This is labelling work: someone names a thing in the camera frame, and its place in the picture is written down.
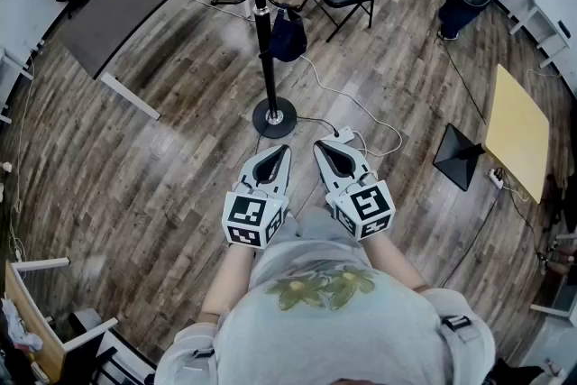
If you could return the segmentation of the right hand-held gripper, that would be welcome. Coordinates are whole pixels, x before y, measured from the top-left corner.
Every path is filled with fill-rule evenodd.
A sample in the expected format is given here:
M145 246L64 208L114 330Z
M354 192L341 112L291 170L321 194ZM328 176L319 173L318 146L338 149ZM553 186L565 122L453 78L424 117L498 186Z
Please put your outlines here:
M328 190L338 190L346 181L373 182L354 183L332 197L329 205L333 218L356 242L387 232L396 208L387 183L378 181L365 157L347 144L327 140L315 142L313 151Z

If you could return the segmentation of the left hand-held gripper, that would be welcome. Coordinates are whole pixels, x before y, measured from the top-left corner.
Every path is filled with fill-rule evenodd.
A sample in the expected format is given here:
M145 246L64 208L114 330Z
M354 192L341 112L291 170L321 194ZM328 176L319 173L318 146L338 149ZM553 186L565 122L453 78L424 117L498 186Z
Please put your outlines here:
M222 215L224 235L230 244L266 248L285 222L289 199L291 150L273 146L248 159L240 181L227 192ZM260 185L272 186L272 190Z

